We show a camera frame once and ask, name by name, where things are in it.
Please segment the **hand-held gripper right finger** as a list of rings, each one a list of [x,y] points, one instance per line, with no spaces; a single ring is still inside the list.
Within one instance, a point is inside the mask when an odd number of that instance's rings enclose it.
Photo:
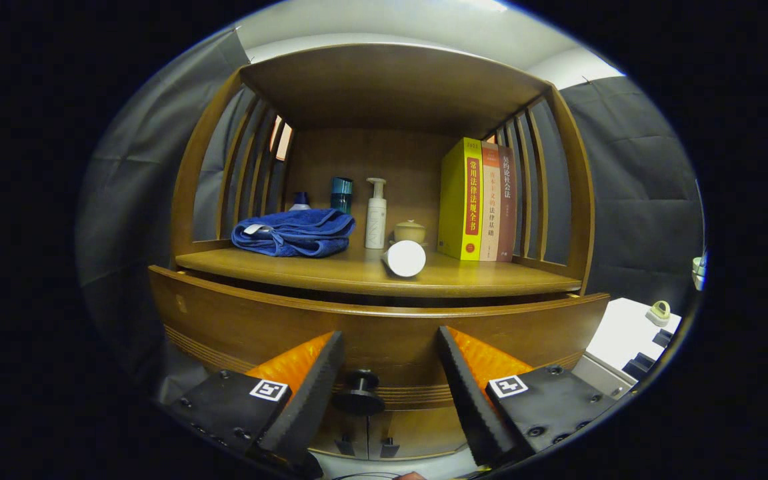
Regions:
[[[558,364],[530,367],[448,326],[437,331],[437,352],[478,465],[500,467],[542,453],[616,404]]]

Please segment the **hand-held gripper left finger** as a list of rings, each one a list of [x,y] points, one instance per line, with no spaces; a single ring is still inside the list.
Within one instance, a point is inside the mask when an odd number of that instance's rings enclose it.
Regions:
[[[344,362],[341,332],[168,334],[213,369],[167,405],[180,425],[266,477],[322,476],[309,449]]]

